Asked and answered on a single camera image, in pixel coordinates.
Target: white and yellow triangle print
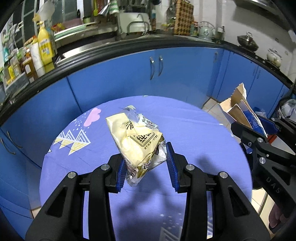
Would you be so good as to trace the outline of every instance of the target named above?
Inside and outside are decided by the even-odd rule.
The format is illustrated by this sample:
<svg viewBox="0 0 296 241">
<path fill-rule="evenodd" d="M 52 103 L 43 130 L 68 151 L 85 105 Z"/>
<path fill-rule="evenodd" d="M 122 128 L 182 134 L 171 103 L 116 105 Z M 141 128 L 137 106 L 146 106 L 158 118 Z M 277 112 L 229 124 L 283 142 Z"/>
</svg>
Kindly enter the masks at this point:
<svg viewBox="0 0 296 241">
<path fill-rule="evenodd" d="M 67 132 L 66 135 L 64 131 L 62 131 L 54 140 L 53 145 L 59 142 L 61 142 L 61 146 L 59 147 L 59 149 L 73 144 L 70 148 L 70 152 L 68 155 L 71 155 L 72 153 L 82 149 L 83 147 L 91 143 L 82 129 L 79 131 L 78 136 L 76 138 L 73 136 L 70 130 Z"/>
</svg>

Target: purple tablecloth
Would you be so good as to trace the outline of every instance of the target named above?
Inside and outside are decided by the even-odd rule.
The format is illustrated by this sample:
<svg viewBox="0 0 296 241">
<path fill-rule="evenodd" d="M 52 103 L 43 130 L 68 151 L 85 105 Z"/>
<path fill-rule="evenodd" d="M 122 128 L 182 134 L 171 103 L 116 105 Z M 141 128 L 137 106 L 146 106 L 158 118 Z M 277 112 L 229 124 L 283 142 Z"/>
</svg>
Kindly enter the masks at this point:
<svg viewBox="0 0 296 241">
<path fill-rule="evenodd" d="M 128 105 L 159 125 L 176 153 L 204 172 L 226 171 L 251 200 L 247 160 L 223 125 L 199 108 L 175 99 L 134 96 L 103 103 L 77 117 L 61 132 L 44 157 L 40 180 L 42 205 L 68 172 L 92 172 L 107 163 L 111 155 L 119 153 L 105 118 Z M 177 194 L 172 187 L 166 163 L 149 171 L 136 187 L 125 182 L 120 193 L 110 194 L 116 240 L 179 240 L 185 203 L 186 194 Z M 87 204 L 88 193 L 83 215 L 86 238 Z M 211 220 L 212 212 L 208 208 L 208 235 L 212 231 Z"/>
</svg>

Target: range hood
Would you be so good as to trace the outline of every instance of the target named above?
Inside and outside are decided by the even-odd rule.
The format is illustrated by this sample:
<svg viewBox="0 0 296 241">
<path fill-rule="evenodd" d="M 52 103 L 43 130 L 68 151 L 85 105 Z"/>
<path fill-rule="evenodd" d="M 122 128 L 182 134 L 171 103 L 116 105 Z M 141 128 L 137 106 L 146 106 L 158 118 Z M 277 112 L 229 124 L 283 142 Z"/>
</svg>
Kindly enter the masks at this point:
<svg viewBox="0 0 296 241">
<path fill-rule="evenodd" d="M 238 7 L 268 18 L 287 31 L 291 29 L 285 16 L 271 0 L 234 0 L 234 2 Z"/>
</svg>

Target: crumpled plastic wrapper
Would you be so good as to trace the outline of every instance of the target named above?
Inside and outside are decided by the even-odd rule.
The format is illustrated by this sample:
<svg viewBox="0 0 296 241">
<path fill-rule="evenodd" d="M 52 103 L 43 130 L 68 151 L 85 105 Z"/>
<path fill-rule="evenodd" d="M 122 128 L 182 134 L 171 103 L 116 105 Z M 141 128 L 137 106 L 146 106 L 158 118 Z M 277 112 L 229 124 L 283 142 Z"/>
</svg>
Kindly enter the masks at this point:
<svg viewBox="0 0 296 241">
<path fill-rule="evenodd" d="M 147 171 L 166 160 L 166 144 L 158 125 L 129 105 L 118 114 L 107 117 L 107 125 L 123 156 L 126 180 L 136 186 Z"/>
</svg>

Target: white cutting board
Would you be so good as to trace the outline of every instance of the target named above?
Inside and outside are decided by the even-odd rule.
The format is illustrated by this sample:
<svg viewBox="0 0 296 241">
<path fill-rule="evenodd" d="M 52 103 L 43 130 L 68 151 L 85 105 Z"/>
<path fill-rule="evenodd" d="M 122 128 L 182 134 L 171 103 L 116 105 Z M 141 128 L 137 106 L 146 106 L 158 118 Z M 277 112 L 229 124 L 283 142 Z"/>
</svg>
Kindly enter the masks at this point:
<svg viewBox="0 0 296 241">
<path fill-rule="evenodd" d="M 149 24 L 149 26 L 146 24 L 146 30 L 151 30 L 151 24 L 149 20 L 149 16 L 147 13 L 138 13 L 138 12 L 121 12 L 119 13 L 119 23 L 121 27 L 122 33 L 128 33 L 128 25 L 131 22 L 137 22 L 137 21 L 143 21 L 142 17 L 138 16 L 138 14 L 141 14 L 143 16 L 143 19 L 145 22 Z M 136 33 L 136 32 L 144 32 L 145 27 L 143 23 L 133 23 L 130 26 L 130 33 Z"/>
</svg>

